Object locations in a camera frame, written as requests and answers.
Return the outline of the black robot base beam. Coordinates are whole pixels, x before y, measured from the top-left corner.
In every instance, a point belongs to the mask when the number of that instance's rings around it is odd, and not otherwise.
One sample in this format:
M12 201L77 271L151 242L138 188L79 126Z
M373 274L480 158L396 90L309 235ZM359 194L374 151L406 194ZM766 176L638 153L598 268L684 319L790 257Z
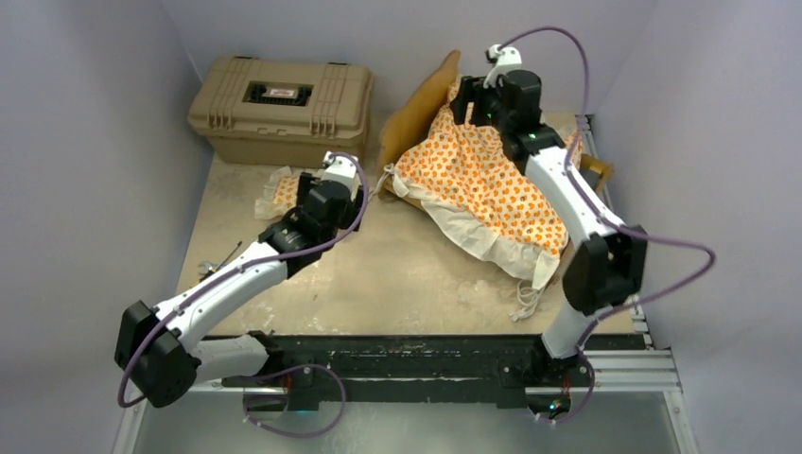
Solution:
M494 404L569 410L587 386L583 360L550 359L537 335L269 336L270 358L254 377L225 388L288 393L291 410L322 402Z

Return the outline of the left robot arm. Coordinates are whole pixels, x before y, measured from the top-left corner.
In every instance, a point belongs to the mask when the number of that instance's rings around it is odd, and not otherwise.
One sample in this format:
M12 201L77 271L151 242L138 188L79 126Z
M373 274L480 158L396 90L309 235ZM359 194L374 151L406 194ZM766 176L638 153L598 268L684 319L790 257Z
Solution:
M240 255L195 286L154 307L138 301L123 313L114 361L123 372L122 408L146 399L163 408L192 386L247 376L269 387L282 361L267 334L252 331L207 340L210 330L258 294L317 262L357 229L364 217L367 179L360 166L329 166L299 203Z

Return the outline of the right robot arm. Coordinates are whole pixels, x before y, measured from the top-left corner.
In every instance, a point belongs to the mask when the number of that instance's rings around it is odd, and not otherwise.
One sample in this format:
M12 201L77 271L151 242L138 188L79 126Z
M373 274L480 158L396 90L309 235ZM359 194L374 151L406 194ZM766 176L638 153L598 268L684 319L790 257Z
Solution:
M491 83L461 78L450 103L458 124L494 128L504 155L546 197L574 246L562 279L565 302L542 334L531 371L552 385L567 374L591 326L641 288L647 252L644 230L610 212L572 163L560 135L541 120L541 79L513 70Z

